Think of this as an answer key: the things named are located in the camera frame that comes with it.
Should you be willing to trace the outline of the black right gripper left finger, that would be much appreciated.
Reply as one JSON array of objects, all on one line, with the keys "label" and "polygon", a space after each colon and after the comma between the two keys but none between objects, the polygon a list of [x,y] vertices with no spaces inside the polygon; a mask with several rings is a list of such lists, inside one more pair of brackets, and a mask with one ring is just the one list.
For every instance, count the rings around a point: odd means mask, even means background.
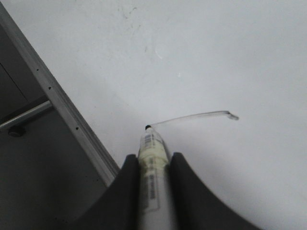
[{"label": "black right gripper left finger", "polygon": [[135,230],[139,202],[140,167],[127,155],[116,178],[103,195],[68,230]]}]

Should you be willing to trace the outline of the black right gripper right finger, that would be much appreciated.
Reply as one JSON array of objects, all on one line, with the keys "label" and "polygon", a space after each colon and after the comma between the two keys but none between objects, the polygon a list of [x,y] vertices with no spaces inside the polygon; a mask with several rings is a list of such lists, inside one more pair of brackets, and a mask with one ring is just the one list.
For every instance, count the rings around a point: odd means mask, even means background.
[{"label": "black right gripper right finger", "polygon": [[201,181],[180,152],[173,153],[170,182],[181,230],[257,230]]}]

